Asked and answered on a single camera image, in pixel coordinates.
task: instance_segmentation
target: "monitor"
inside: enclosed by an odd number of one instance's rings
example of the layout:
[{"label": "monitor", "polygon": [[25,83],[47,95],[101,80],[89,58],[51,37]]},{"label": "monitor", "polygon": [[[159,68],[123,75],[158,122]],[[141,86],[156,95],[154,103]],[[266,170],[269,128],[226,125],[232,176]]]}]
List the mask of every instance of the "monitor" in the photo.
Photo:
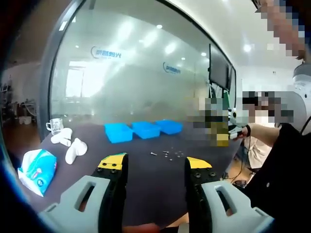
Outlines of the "monitor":
[{"label": "monitor", "polygon": [[225,56],[212,44],[209,45],[209,81],[225,90],[230,89],[229,64]]}]

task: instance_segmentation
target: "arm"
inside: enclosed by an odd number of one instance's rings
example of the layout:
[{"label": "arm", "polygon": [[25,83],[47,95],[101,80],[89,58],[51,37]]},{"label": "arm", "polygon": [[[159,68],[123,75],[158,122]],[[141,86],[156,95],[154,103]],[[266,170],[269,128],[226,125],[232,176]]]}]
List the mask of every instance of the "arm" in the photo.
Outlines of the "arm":
[{"label": "arm", "polygon": [[[251,128],[251,136],[257,138],[258,140],[262,141],[264,144],[273,147],[273,144],[276,142],[278,138],[280,128],[270,128],[261,126],[255,123],[249,124]],[[242,135],[238,136],[239,138],[245,138],[247,136],[247,128],[244,127],[242,129]]]}]

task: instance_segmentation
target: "blue plastic tray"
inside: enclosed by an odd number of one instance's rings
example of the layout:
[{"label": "blue plastic tray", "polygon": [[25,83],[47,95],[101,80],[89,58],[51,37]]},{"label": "blue plastic tray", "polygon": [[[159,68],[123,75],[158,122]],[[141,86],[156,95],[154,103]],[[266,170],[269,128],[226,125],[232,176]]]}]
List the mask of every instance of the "blue plastic tray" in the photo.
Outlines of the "blue plastic tray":
[{"label": "blue plastic tray", "polygon": [[104,124],[104,127],[111,143],[128,142],[133,139],[133,130],[125,123]]},{"label": "blue plastic tray", "polygon": [[183,129],[183,125],[181,123],[172,120],[158,120],[155,123],[160,126],[161,131],[166,134],[179,133]]},{"label": "blue plastic tray", "polygon": [[132,123],[133,131],[142,139],[160,136],[160,126],[146,121]]}]

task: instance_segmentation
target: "tissue pack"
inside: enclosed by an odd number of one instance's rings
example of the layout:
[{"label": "tissue pack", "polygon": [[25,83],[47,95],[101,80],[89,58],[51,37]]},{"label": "tissue pack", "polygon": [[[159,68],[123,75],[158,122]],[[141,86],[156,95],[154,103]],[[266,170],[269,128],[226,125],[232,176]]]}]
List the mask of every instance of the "tissue pack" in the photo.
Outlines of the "tissue pack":
[{"label": "tissue pack", "polygon": [[18,177],[27,188],[44,196],[56,170],[56,157],[47,150],[31,150],[24,154]]}]

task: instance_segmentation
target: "glass cup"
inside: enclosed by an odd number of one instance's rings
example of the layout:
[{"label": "glass cup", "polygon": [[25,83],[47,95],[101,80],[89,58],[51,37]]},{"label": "glass cup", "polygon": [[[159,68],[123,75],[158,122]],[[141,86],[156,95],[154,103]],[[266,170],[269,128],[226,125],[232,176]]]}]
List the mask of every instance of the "glass cup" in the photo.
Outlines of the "glass cup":
[{"label": "glass cup", "polygon": [[64,128],[63,120],[61,118],[51,119],[50,122],[46,123],[46,127],[52,135],[58,134]]}]

